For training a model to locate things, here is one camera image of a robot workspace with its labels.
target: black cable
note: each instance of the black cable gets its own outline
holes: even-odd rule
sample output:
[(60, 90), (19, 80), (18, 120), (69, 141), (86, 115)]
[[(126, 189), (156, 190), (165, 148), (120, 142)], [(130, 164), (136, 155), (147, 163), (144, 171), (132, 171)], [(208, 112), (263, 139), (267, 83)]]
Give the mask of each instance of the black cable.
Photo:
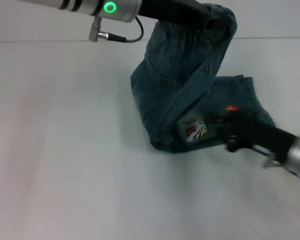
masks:
[(142, 25), (142, 22), (139, 20), (139, 18), (137, 16), (135, 17), (135, 20), (138, 22), (138, 24), (141, 28), (141, 35), (137, 39), (127, 40), (126, 43), (136, 43), (136, 42), (140, 41), (145, 35), (145, 30), (144, 30), (144, 26)]
[(140, 41), (144, 37), (145, 30), (144, 30), (144, 26), (142, 25), (139, 18), (136, 16), (135, 19), (136, 19), (136, 21), (138, 22), (138, 24), (141, 28), (140, 37), (138, 37), (137, 39), (133, 39), (133, 40), (127, 40), (126, 37), (115, 35), (115, 34), (112, 34), (112, 33), (108, 33), (108, 39), (107, 40), (108, 41), (120, 42), (120, 43), (136, 43), (136, 42)]

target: white background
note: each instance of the white background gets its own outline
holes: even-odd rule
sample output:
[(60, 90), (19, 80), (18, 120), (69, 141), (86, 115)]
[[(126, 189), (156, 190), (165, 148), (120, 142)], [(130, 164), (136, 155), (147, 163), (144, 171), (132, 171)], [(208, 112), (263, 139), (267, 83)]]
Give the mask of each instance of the white background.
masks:
[[(300, 0), (215, 2), (238, 20), (219, 75), (254, 77), (300, 135)], [(300, 180), (263, 156), (150, 146), (130, 87), (142, 21), (144, 41), (91, 43), (89, 16), (0, 0), (0, 240), (300, 240)]]

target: red patch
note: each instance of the red patch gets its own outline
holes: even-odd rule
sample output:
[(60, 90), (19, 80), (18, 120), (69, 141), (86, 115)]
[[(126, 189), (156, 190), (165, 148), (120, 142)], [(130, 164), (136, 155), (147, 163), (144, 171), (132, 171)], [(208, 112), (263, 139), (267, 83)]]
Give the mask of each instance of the red patch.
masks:
[(226, 111), (239, 111), (239, 107), (236, 105), (229, 105), (225, 108)]
[(191, 134), (195, 133), (196, 131), (197, 131), (196, 126), (188, 127), (188, 128), (185, 130), (185, 136), (186, 136), (186, 137), (189, 137)]

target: blue denim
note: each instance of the blue denim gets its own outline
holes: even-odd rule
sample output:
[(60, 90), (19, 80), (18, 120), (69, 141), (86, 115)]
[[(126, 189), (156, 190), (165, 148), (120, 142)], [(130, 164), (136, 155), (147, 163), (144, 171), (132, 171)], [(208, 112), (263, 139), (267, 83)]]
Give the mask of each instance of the blue denim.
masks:
[(222, 142), (208, 125), (203, 141), (185, 144), (176, 125), (191, 111), (225, 111), (230, 105), (260, 113), (274, 126), (258, 101), (252, 78), (216, 77), (236, 33), (234, 13), (220, 5), (203, 4), (207, 18), (217, 18), (211, 29), (193, 31), (186, 26), (159, 21), (147, 44), (144, 60), (131, 76), (131, 87), (150, 143), (159, 150), (188, 152)]

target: jeans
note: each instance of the jeans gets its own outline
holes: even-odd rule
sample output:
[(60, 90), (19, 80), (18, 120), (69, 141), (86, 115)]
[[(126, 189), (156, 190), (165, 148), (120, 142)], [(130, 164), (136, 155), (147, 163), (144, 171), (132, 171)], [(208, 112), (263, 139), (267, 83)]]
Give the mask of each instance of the jeans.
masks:
[[(213, 124), (204, 126), (208, 112), (245, 109), (275, 125), (256, 97), (252, 78), (216, 77), (237, 22), (225, 7), (210, 3), (202, 7), (209, 17), (218, 18), (213, 28), (194, 31), (157, 22), (144, 60), (131, 76), (132, 93), (150, 143), (162, 151), (182, 153), (221, 144)], [(193, 132), (200, 127), (204, 131)], [(192, 135), (195, 144), (182, 139)]]

